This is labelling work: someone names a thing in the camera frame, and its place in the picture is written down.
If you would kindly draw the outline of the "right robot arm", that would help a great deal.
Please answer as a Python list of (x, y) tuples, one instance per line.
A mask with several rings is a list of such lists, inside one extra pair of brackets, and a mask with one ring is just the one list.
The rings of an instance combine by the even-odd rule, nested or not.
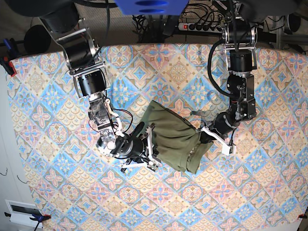
[(122, 129), (118, 111), (106, 96), (105, 63), (100, 59), (101, 48), (93, 40), (77, 5), (103, 8), (109, 11), (114, 2), (88, 0), (9, 0), (7, 5), (17, 14), (37, 17), (64, 53), (78, 97), (89, 100), (89, 119), (97, 126), (96, 147), (108, 157), (123, 159), (121, 171), (130, 167), (160, 167), (158, 151), (152, 143), (154, 126), (139, 123), (131, 132)]

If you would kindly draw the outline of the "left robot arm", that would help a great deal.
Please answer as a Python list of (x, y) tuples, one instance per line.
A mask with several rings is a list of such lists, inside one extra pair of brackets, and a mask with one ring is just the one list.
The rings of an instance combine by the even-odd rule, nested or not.
[[(207, 74), (213, 87), (229, 98), (229, 108), (226, 112), (219, 113), (213, 121), (207, 121), (200, 129), (205, 133), (206, 139), (217, 140), (222, 145), (224, 155), (235, 153), (233, 135), (240, 123), (252, 120), (257, 115), (252, 74), (257, 68), (257, 28), (255, 24), (237, 15), (232, 0), (228, 3), (231, 17), (224, 24), (221, 39), (210, 49)], [(213, 54), (219, 45), (223, 45), (229, 73), (226, 91), (214, 80), (211, 70)]]

